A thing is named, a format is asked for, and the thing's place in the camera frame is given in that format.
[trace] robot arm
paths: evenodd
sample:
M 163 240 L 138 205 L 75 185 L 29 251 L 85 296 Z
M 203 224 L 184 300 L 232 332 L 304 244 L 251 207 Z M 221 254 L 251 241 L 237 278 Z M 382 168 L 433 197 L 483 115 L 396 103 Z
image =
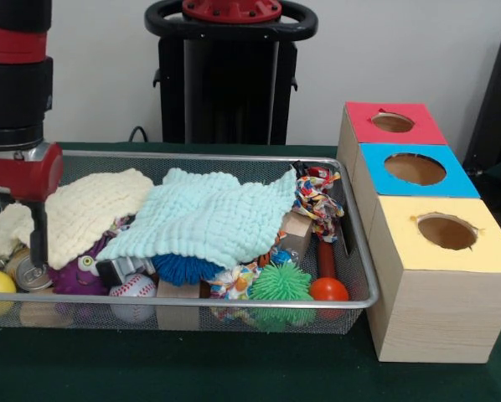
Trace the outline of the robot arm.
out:
M 51 0 L 0 0 L 0 198 L 32 212 L 31 259 L 47 263 L 46 198 L 62 176 L 62 151 L 44 142 L 53 60 L 46 56 Z

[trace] wooden block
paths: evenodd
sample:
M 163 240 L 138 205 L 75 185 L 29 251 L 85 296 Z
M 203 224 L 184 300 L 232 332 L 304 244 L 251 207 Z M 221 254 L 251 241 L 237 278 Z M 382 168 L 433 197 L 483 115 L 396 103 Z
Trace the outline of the wooden block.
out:
M 431 113 L 420 104 L 348 102 L 343 109 L 337 159 L 353 180 L 360 143 L 446 145 Z
M 479 198 L 444 145 L 360 144 L 353 191 L 367 237 L 377 195 Z
M 175 286 L 159 281 L 157 297 L 200 298 L 200 285 Z M 157 306 L 156 315 L 159 329 L 171 331 L 198 331 L 200 329 L 199 307 Z
M 369 247 L 380 361 L 487 362 L 501 330 L 501 229 L 483 201 L 379 196 Z
M 37 295 L 53 295 L 53 289 L 37 291 Z M 24 327 L 66 328 L 72 325 L 72 314 L 61 314 L 55 310 L 56 303 L 24 301 L 20 308 L 19 320 Z
M 284 215 L 281 230 L 286 233 L 286 238 L 282 240 L 282 247 L 296 251 L 302 259 L 310 245 L 312 224 L 313 221 L 310 218 L 297 212 Z

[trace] red ball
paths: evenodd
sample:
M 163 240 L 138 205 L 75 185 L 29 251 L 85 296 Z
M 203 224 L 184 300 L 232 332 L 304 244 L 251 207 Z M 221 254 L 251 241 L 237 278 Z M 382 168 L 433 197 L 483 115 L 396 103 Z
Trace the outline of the red ball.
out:
M 333 278 L 320 278 L 310 285 L 310 296 L 314 300 L 327 302 L 347 302 L 349 300 L 348 290 L 342 282 Z M 318 315 L 327 321 L 334 321 L 340 318 L 344 310 L 320 309 Z
M 310 285 L 310 296 L 314 300 L 328 302 L 346 302 L 349 300 L 348 290 L 342 282 L 333 278 L 320 278 Z

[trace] wire mesh basket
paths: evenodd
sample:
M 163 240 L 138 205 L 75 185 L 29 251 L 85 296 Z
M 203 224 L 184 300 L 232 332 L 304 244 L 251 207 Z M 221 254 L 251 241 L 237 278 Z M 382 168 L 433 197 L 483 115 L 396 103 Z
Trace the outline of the wire mesh basket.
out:
M 241 183 L 270 183 L 295 161 L 340 171 L 329 194 L 345 216 L 334 243 L 337 278 L 349 301 L 243 301 L 187 298 L 66 296 L 43 293 L 0 293 L 0 327 L 69 327 L 92 329 L 161 329 L 244 332 L 311 332 L 345 334 L 359 314 L 378 298 L 374 267 L 345 168 L 333 159 L 304 157 L 237 157 L 135 152 L 65 152 L 62 184 L 91 173 L 135 168 L 162 182 L 170 168 L 190 173 L 226 172 Z M 301 268 L 318 275 L 317 244 L 312 239 Z M 134 315 L 137 322 L 120 317 Z M 301 317 L 300 320 L 285 317 Z

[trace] soda can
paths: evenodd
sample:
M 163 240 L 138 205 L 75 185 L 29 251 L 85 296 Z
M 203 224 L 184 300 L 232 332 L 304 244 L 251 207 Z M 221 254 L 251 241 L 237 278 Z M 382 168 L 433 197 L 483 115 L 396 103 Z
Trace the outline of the soda can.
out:
M 19 289 L 41 291 L 51 286 L 47 268 L 38 268 L 31 263 L 29 249 L 16 252 L 5 265 L 4 272 L 9 274 Z

